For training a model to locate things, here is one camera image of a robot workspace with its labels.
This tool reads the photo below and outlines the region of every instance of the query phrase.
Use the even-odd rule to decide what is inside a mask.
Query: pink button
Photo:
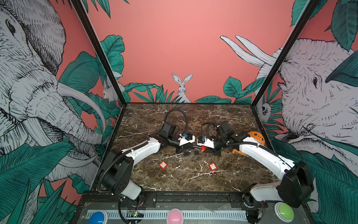
[[[170,210],[166,222],[167,224],[182,224],[183,223],[182,212],[179,209]]]

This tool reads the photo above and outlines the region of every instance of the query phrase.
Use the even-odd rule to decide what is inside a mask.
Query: marble tabletop
[[[238,131],[258,131],[259,127],[249,105],[199,105],[199,104],[128,104],[121,121],[113,148],[126,149],[143,142],[149,133],[161,128],[165,114],[171,109],[181,109],[188,117],[188,131],[201,134],[201,124],[227,121]],[[184,130],[184,116],[173,112],[168,120]],[[165,170],[159,167],[164,161]],[[211,171],[214,162],[217,170]],[[150,191],[242,191],[252,183],[278,181],[271,171],[251,157],[233,154],[232,149],[222,150],[222,155],[193,152],[189,156],[175,154],[168,146],[134,166],[131,180]]]

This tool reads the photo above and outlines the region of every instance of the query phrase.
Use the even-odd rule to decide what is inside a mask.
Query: blue button
[[[88,224],[105,224],[105,215],[98,211],[95,212],[89,219]]]

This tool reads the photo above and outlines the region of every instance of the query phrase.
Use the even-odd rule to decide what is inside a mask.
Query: rabbit ear
[[[177,76],[177,75],[174,74],[174,73],[172,73],[172,75],[173,75],[173,78],[174,78],[174,81],[175,81],[175,82],[177,82],[177,83],[179,83],[179,84],[182,83],[182,81],[180,80],[179,76]]]
[[[189,81],[191,78],[193,77],[193,74],[189,74],[185,77],[183,83],[186,83],[187,81]]]

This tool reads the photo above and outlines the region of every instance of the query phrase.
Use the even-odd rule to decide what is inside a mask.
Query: green button
[[[281,214],[282,218],[286,219],[287,221],[292,221],[295,216],[292,208],[285,203],[279,205],[279,213]]]

